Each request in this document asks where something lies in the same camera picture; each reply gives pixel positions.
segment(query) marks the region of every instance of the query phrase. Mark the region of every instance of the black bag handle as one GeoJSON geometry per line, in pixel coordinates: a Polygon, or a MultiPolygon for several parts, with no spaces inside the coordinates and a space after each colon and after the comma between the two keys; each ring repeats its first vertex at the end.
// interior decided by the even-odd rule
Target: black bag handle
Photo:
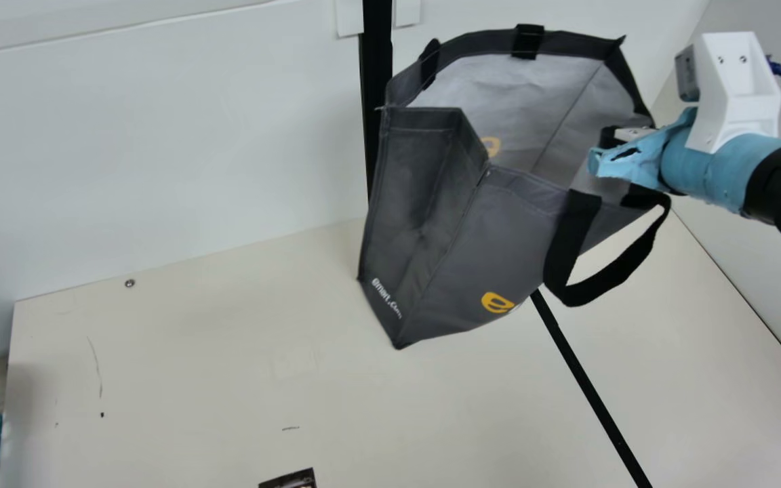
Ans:
{"type": "Polygon", "coordinates": [[[620,204],[623,207],[641,210],[649,210],[659,205],[664,208],[664,212],[613,262],[586,280],[570,285],[568,278],[580,255],[586,233],[589,232],[596,214],[599,213],[601,197],[585,194],[585,192],[568,191],[566,207],[560,217],[544,263],[544,284],[566,306],[586,305],[617,287],[627,280],[635,269],[638,269],[653,250],[656,232],[663,225],[670,211],[670,197],[663,192],[632,185],[628,195],[620,204]]]}

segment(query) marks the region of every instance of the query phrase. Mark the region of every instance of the black metal pole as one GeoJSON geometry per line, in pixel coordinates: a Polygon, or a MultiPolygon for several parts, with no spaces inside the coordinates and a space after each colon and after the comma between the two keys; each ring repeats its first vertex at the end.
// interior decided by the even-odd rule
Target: black metal pole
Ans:
{"type": "Polygon", "coordinates": [[[363,148],[366,156],[366,194],[372,195],[378,157],[378,130],[382,123],[384,87],[393,73],[391,22],[393,0],[363,0],[360,46],[360,102],[363,109],[363,148]]]}

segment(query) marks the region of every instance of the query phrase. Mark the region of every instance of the gray tote bag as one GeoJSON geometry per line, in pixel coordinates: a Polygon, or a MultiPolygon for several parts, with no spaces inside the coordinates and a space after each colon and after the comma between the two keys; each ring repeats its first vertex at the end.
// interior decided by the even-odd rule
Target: gray tote bag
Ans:
{"type": "Polygon", "coordinates": [[[474,32],[431,41],[390,80],[359,281],[394,346],[480,327],[542,283],[583,305],[647,256],[669,197],[586,170],[606,127],[653,125],[621,43],[474,32]],[[655,205],[617,260],[567,283],[580,253],[655,205]]]}

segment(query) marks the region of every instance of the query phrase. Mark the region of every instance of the table surface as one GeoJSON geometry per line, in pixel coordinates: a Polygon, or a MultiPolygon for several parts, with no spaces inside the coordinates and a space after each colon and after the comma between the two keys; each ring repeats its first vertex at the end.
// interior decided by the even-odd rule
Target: table surface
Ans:
{"type": "MultiPolygon", "coordinates": [[[[0,486],[633,486],[531,304],[394,350],[362,226],[18,302],[0,486]]],[[[622,287],[548,300],[654,485],[781,485],[781,346],[676,217],[622,287]]]]}

